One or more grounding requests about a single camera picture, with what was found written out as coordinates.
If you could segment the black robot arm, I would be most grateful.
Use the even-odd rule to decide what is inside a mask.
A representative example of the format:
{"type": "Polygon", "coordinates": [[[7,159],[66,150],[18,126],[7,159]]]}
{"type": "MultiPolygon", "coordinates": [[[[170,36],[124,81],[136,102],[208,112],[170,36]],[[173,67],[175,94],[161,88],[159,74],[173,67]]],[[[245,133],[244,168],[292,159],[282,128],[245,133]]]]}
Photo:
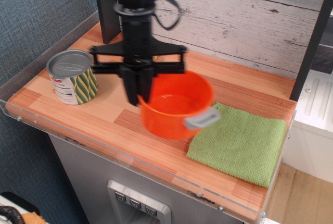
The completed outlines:
{"type": "MultiPolygon", "coordinates": [[[[113,9],[122,22],[123,41],[94,46],[95,73],[117,74],[123,80],[128,102],[148,102],[153,78],[158,74],[183,74],[186,47],[161,42],[152,36],[156,0],[118,0],[113,9]]],[[[175,0],[166,0],[175,7],[175,0]]]]}

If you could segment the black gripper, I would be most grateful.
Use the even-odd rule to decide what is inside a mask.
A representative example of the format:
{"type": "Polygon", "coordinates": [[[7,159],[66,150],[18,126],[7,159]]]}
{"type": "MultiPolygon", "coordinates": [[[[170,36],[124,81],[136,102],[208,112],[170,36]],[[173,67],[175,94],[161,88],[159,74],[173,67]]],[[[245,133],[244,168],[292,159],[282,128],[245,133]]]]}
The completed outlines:
{"type": "Polygon", "coordinates": [[[146,103],[150,100],[154,77],[159,73],[184,73],[186,47],[161,42],[152,36],[151,15],[121,15],[123,40],[121,42],[93,46],[92,69],[95,73],[114,73],[123,79],[128,102],[137,106],[140,95],[146,103]],[[102,63],[98,55],[122,56],[121,63],[102,63]],[[179,61],[157,63],[154,56],[179,55],[179,61]]]}

